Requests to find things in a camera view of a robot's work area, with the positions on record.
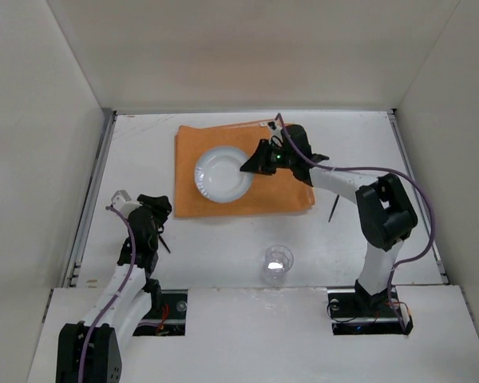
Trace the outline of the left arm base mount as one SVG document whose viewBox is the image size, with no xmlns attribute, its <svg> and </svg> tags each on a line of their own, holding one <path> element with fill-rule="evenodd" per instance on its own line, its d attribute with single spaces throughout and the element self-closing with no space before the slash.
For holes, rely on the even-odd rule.
<svg viewBox="0 0 479 383">
<path fill-rule="evenodd" d="M 159 308 L 152 308 L 133 332 L 134 337 L 179 337 L 185 335 L 187 290 L 163 290 Z"/>
</svg>

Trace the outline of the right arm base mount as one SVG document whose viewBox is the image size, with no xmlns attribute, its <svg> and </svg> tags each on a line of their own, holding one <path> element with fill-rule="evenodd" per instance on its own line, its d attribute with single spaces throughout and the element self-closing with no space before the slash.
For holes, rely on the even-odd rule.
<svg viewBox="0 0 479 383">
<path fill-rule="evenodd" d="M 354 289 L 327 291 L 326 311 L 333 335 L 404 335 L 414 329 L 414 320 L 407 304 L 395 288 L 372 306 L 363 306 Z"/>
</svg>

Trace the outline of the black knife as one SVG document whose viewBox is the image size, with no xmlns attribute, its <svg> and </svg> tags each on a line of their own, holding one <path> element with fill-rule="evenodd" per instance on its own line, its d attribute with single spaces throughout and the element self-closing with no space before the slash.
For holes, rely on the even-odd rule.
<svg viewBox="0 0 479 383">
<path fill-rule="evenodd" d="M 171 254 L 171 250 L 169 249 L 167 243 L 164 241 L 162 235 L 158 235 L 158 239 L 159 239 L 160 243 L 163 245 L 164 249 L 165 249 L 169 254 Z"/>
</svg>

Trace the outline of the orange cloth placemat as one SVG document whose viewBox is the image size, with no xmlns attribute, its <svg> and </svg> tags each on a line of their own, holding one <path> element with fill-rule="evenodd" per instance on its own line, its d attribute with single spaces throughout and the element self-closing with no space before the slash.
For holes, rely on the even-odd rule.
<svg viewBox="0 0 479 383">
<path fill-rule="evenodd" d="M 174 216 L 203 218 L 297 213 L 315 204 L 313 189 L 288 169 L 273 176 L 254 175 L 247 193 L 230 203 L 215 203 L 198 191 L 194 181 L 197 160 L 209 149 L 233 146 L 251 155 L 261 139 L 269 137 L 266 120 L 209 128 L 181 125 L 175 137 Z"/>
</svg>

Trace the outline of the clear plastic cup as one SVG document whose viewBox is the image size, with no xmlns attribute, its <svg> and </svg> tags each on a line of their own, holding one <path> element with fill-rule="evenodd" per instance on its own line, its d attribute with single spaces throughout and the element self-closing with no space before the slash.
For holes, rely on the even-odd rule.
<svg viewBox="0 0 479 383">
<path fill-rule="evenodd" d="M 274 245 L 264 253 L 263 272 L 269 280 L 285 279 L 293 264 L 291 250 L 283 245 Z"/>
</svg>

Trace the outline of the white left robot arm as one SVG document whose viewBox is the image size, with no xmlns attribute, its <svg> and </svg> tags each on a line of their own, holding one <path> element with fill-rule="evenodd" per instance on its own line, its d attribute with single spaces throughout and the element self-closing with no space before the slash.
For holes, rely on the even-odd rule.
<svg viewBox="0 0 479 383">
<path fill-rule="evenodd" d="M 122 353 L 143 317 L 161 303 L 161 288 L 152 278 L 159 259 L 160 237 L 172 212 L 167 196 L 140 194 L 131 199 L 116 191 L 107 206 L 126 226 L 117 265 L 108 286 L 89 312 L 65 324 L 57 341 L 57 382 L 118 382 Z"/>
</svg>

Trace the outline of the white round plate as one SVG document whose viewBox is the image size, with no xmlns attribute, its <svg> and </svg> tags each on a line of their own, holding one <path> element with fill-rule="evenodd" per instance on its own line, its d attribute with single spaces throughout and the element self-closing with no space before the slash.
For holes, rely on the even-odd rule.
<svg viewBox="0 0 479 383">
<path fill-rule="evenodd" d="M 231 203 L 251 188 L 253 175 L 240 171 L 247 154 L 232 146 L 217 146 L 206 151 L 194 168 L 194 182 L 199 193 L 214 203 Z"/>
</svg>

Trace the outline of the black fork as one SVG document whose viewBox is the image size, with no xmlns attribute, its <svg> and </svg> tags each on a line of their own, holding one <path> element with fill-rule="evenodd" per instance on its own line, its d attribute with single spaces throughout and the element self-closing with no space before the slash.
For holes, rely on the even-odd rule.
<svg viewBox="0 0 479 383">
<path fill-rule="evenodd" d="M 330 211 L 330 214 L 328 216 L 328 223 L 331 222 L 333 216 L 334 216 L 334 213 L 335 213 L 335 210 L 336 210 L 336 207 L 338 205 L 338 202 L 339 202 L 339 199 L 340 199 L 340 195 L 336 195 L 335 199 L 334 199 L 334 202 L 332 204 L 332 208 L 331 208 L 331 211 Z"/>
</svg>

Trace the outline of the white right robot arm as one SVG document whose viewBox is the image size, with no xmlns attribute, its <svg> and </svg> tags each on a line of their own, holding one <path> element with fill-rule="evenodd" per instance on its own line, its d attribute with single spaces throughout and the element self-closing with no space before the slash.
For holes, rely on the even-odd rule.
<svg viewBox="0 0 479 383">
<path fill-rule="evenodd" d="M 403 242 L 417 226 L 418 217 L 402 185 L 402 173 L 390 168 L 333 168 L 328 156 L 313 153 L 307 133 L 298 124 L 270 120 L 270 132 L 240 171 L 271 176 L 289 169 L 304 184 L 332 192 L 351 201 L 367 250 L 354 290 L 358 304 L 373 307 L 388 300 L 390 275 Z"/>
</svg>

